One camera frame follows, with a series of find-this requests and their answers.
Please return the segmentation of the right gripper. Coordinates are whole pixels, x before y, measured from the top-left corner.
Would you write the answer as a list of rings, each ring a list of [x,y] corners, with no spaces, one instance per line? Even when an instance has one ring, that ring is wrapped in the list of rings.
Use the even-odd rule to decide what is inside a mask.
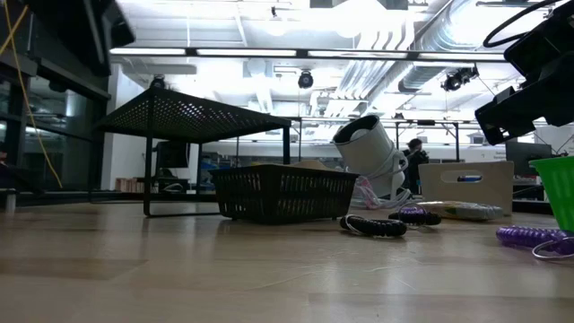
[[[558,67],[541,81],[512,86],[474,113],[489,144],[501,144],[535,130],[534,121],[549,125],[574,122],[574,66]]]

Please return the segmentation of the yellow snack packet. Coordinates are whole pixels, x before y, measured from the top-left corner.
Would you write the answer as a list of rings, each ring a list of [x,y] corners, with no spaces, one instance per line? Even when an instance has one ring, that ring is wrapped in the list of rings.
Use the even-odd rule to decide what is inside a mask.
[[[500,219],[504,216],[503,209],[498,206],[477,203],[430,201],[420,202],[418,206],[421,206],[428,212],[438,214],[441,218],[454,220],[486,222]]]

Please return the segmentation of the black coil keychain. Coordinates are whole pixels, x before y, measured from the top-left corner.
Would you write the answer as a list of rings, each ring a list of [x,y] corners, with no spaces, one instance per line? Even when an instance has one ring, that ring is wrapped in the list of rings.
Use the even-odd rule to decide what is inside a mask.
[[[400,237],[405,235],[407,226],[399,220],[366,219],[354,214],[347,214],[340,220],[340,226],[350,232],[370,237]]]

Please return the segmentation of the black computer monitor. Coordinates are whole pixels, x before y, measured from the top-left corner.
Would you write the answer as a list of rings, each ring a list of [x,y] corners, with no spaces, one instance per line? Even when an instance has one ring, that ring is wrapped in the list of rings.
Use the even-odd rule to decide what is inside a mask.
[[[188,167],[189,144],[178,141],[164,141],[156,145],[156,167],[158,169],[183,169]]]
[[[552,157],[552,147],[548,144],[530,144],[507,141],[505,143],[506,160],[514,163],[516,176],[536,176],[537,171],[531,161]]]

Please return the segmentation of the green plastic basket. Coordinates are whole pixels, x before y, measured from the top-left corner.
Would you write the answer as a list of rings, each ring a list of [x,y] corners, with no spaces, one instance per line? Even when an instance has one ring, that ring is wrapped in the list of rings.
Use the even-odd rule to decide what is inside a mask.
[[[574,231],[574,156],[534,160],[558,226]]]

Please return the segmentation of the person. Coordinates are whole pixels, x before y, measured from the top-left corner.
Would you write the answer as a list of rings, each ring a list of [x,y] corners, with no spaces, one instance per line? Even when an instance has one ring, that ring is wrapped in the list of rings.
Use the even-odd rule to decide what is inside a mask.
[[[419,166],[429,162],[428,154],[422,149],[422,140],[414,138],[408,143],[408,149],[404,150],[408,166],[404,170],[404,187],[408,188],[413,195],[419,193],[420,172]]]

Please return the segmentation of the black plastic mesh basket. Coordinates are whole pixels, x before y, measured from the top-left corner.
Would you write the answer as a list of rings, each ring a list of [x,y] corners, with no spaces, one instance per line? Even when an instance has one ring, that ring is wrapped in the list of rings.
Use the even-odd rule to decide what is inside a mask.
[[[275,164],[211,170],[210,174],[222,215],[263,224],[342,217],[359,177]]]

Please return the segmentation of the long ceiling light strip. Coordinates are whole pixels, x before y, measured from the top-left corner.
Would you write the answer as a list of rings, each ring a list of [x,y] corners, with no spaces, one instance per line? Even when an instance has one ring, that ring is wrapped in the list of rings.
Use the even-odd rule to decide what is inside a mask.
[[[293,58],[411,62],[506,63],[502,53],[307,48],[113,48],[116,57]]]

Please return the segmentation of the black perforated metal shelf riser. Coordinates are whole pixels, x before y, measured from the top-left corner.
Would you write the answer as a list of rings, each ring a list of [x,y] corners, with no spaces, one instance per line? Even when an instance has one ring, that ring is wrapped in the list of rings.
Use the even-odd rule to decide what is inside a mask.
[[[291,121],[181,92],[152,87],[102,118],[95,131],[145,139],[143,214],[153,218],[152,148],[155,139],[203,144],[262,133],[283,131],[283,162],[291,161]]]

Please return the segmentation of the wooden crate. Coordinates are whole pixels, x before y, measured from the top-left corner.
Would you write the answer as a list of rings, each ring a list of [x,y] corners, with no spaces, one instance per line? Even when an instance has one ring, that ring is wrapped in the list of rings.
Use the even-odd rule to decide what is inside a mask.
[[[115,190],[122,193],[143,193],[144,178],[116,178]]]

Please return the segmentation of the black metal table frame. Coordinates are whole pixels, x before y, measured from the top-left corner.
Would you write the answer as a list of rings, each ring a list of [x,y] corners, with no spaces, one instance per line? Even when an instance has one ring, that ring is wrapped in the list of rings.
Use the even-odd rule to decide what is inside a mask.
[[[405,125],[406,128],[411,128],[414,126],[423,128],[432,128],[440,126],[447,134],[455,138],[455,153],[456,162],[460,162],[460,122],[459,121],[449,121],[449,120],[433,120],[433,119],[392,119],[391,123],[394,124],[396,130],[396,147],[399,147],[400,133],[399,128],[401,125]]]

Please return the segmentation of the black aluminium table frame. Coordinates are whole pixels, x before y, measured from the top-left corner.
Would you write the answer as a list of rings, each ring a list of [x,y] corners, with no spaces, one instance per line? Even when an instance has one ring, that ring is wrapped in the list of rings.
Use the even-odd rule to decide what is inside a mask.
[[[30,192],[17,193],[11,190],[0,190],[0,210],[4,210],[8,202],[14,202],[16,206],[35,206],[108,201],[135,201],[139,203],[143,202],[143,200],[143,193],[52,191],[37,195]],[[152,193],[152,201],[215,203],[216,198],[215,195],[164,195]],[[548,202],[514,200],[512,209],[515,213],[553,215],[552,208]]]

